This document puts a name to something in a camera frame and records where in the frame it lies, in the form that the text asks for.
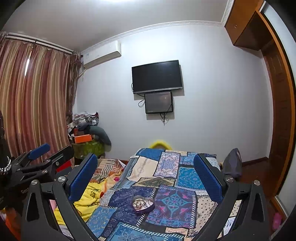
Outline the brown overhead wooden cabinet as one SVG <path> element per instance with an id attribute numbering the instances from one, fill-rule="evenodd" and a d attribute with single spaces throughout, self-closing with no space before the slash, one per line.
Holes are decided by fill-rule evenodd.
<path id="1" fill-rule="evenodd" d="M 235 0 L 225 29 L 234 46 L 258 51 L 272 39 L 258 11 L 263 1 Z"/>

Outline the yellow round object behind bed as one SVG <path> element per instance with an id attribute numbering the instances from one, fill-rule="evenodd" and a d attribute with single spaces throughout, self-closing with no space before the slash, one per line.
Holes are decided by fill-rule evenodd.
<path id="1" fill-rule="evenodd" d="M 156 140 L 150 144 L 149 148 L 151 149 L 163 149 L 163 150 L 172 150 L 172 147 L 165 142 L 164 140 Z"/>

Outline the dark green pillow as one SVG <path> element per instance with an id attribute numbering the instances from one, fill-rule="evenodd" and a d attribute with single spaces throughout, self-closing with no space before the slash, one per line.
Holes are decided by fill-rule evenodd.
<path id="1" fill-rule="evenodd" d="M 101 128 L 99 126 L 90 126 L 89 133 L 91 135 L 95 135 L 95 137 L 98 140 L 101 140 L 103 142 L 103 144 L 105 144 L 107 146 L 111 146 L 111 140 L 103 128 Z"/>

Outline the large black wall television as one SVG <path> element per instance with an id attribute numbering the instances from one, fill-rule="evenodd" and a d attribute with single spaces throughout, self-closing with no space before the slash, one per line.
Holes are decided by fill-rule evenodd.
<path id="1" fill-rule="evenodd" d="M 132 67 L 132 90 L 134 94 L 182 88 L 182 74 L 178 60 Z"/>

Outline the red box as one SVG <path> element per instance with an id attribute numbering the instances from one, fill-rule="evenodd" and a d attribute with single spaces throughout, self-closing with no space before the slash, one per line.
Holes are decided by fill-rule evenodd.
<path id="1" fill-rule="evenodd" d="M 65 170 L 65 169 L 67 169 L 67 168 L 69 168 L 69 167 L 72 167 L 72 165 L 71 165 L 71 161 L 70 161 L 70 160 L 66 161 L 64 164 L 62 164 L 61 166 L 59 166 L 59 167 L 56 169 L 56 171 L 57 171 L 57 172 L 61 172 L 61 171 Z"/>

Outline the pink slipper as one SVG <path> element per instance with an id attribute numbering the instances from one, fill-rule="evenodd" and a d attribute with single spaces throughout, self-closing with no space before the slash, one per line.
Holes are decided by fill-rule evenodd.
<path id="1" fill-rule="evenodd" d="M 273 231 L 278 230 L 282 222 L 282 217 L 280 213 L 275 213 L 273 216 L 273 222 L 272 222 L 272 229 Z"/>

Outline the red striped curtain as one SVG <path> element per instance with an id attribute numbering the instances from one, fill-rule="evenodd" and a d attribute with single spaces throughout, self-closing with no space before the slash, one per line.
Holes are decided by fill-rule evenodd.
<path id="1" fill-rule="evenodd" d="M 48 143 L 51 156 L 68 146 L 81 55 L 1 33 L 1 112 L 14 157 Z"/>

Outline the brown wooden door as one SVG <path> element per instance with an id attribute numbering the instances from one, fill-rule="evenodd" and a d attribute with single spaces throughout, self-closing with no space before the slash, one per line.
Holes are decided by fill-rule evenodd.
<path id="1" fill-rule="evenodd" d="M 285 180 L 295 146 L 295 84 L 285 49 L 274 27 L 259 14 L 271 34 L 262 49 L 273 96 L 273 135 L 267 171 L 267 196 L 276 196 Z"/>

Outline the grey blue backpack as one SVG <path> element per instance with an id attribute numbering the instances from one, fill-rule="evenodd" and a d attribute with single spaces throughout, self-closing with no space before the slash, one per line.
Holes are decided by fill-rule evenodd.
<path id="1" fill-rule="evenodd" d="M 239 180 L 242 176 L 242 160 L 240 151 L 238 148 L 234 148 L 230 151 L 228 156 L 223 162 L 222 172 L 225 175 L 233 177 L 235 180 Z"/>

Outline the yellow towel blanket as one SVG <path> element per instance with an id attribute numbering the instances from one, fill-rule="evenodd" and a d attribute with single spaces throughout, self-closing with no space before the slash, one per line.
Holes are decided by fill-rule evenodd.
<path id="1" fill-rule="evenodd" d="M 106 190 L 105 180 L 101 183 L 90 182 L 84 190 L 80 200 L 74 202 L 76 210 L 85 222 L 88 221 L 95 209 L 99 206 L 100 198 Z"/>

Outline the orange shoe box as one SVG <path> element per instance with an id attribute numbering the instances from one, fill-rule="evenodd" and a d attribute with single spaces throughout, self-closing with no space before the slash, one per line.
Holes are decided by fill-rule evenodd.
<path id="1" fill-rule="evenodd" d="M 74 136 L 73 140 L 75 144 L 89 142 L 89 141 L 92 141 L 92 135 L 88 134 L 88 135 Z"/>

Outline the blue patchwork bed cover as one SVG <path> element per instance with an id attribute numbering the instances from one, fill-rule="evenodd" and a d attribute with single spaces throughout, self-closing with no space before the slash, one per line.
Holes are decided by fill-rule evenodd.
<path id="1" fill-rule="evenodd" d="M 143 148 L 100 198 L 87 225 L 99 240 L 192 240 L 217 208 L 194 169 L 197 153 Z M 153 211 L 136 215 L 134 196 Z"/>

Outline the striped beige quilt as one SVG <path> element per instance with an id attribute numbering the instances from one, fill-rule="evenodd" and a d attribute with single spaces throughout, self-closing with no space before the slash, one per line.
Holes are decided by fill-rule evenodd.
<path id="1" fill-rule="evenodd" d="M 124 170 L 125 165 L 118 159 L 99 158 L 98 167 L 96 168 L 90 182 L 100 183 L 112 174 L 120 174 Z"/>

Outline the purple heart-shaped tin box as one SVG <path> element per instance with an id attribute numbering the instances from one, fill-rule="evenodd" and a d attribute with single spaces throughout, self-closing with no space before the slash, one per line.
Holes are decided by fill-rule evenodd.
<path id="1" fill-rule="evenodd" d="M 132 207 L 136 215 L 147 214 L 154 210 L 155 201 L 151 197 L 136 195 L 132 199 Z"/>

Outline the green patterned storage box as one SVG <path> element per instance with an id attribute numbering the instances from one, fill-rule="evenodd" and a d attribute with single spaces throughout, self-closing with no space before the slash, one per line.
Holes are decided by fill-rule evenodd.
<path id="1" fill-rule="evenodd" d="M 104 144 L 100 141 L 92 140 L 80 144 L 72 144 L 74 150 L 74 157 L 77 159 L 84 159 L 89 153 L 95 154 L 97 157 L 104 155 Z"/>

